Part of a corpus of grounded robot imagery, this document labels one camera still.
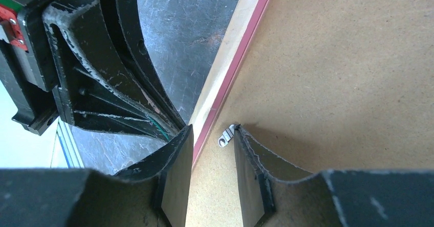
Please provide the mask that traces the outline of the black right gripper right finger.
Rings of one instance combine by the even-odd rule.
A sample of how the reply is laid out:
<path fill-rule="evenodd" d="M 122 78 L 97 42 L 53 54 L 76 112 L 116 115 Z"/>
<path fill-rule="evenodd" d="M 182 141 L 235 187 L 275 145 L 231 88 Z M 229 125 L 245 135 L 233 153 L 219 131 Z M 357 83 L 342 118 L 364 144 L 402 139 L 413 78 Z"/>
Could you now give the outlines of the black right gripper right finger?
<path fill-rule="evenodd" d="M 306 171 L 234 128 L 244 226 L 433 226 L 432 170 Z"/>

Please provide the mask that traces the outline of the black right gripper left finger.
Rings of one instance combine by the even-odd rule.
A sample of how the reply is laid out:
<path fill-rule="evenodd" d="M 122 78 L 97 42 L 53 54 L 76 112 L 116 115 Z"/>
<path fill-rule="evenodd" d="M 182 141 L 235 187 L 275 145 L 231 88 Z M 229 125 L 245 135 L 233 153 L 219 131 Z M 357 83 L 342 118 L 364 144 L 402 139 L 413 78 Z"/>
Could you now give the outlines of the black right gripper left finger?
<path fill-rule="evenodd" d="M 1 170 L 1 226 L 184 226 L 193 128 L 115 175 Z"/>

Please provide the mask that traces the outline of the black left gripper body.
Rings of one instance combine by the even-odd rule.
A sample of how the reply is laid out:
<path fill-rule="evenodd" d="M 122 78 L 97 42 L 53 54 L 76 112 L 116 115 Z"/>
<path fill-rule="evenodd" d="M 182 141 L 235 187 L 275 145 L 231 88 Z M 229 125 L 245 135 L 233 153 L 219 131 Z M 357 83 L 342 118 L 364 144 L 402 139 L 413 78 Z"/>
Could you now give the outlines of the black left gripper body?
<path fill-rule="evenodd" d="M 58 76 L 42 21 L 53 1 L 1 0 L 1 83 L 17 107 L 12 120 L 36 135 L 58 117 Z"/>

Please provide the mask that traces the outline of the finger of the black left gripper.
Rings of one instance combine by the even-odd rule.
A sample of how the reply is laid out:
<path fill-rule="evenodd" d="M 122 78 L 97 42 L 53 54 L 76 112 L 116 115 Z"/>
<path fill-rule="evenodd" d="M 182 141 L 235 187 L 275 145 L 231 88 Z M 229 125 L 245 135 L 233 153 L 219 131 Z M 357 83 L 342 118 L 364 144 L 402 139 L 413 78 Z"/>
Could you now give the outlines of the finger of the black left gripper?
<path fill-rule="evenodd" d="M 153 112 L 165 128 L 183 128 L 185 122 L 175 109 L 161 84 L 143 38 L 137 0 L 101 0 L 110 37 L 141 88 Z"/>
<path fill-rule="evenodd" d="M 55 0 L 42 12 L 58 83 L 53 96 L 62 121 L 94 132 L 169 141 L 176 128 L 140 93 L 114 45 L 101 0 Z"/>

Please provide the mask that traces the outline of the pink wooden picture frame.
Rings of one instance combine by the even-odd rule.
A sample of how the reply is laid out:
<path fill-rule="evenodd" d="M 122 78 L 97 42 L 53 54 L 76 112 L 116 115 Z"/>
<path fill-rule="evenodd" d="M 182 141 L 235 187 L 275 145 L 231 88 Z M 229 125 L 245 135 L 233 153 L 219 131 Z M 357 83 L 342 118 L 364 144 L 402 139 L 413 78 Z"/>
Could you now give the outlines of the pink wooden picture frame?
<path fill-rule="evenodd" d="M 189 121 L 194 130 L 194 163 L 197 162 L 237 77 L 268 2 L 269 0 L 238 0 Z"/>

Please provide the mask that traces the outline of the brown backing board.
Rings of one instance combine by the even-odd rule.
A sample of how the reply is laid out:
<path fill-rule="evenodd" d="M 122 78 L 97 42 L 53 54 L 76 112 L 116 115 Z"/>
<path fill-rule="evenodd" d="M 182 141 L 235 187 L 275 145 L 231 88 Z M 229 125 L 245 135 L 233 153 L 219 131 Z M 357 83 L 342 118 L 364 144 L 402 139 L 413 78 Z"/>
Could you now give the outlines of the brown backing board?
<path fill-rule="evenodd" d="M 433 167 L 433 0 L 268 0 L 192 172 L 187 226 L 242 226 L 238 123 L 311 172 Z"/>

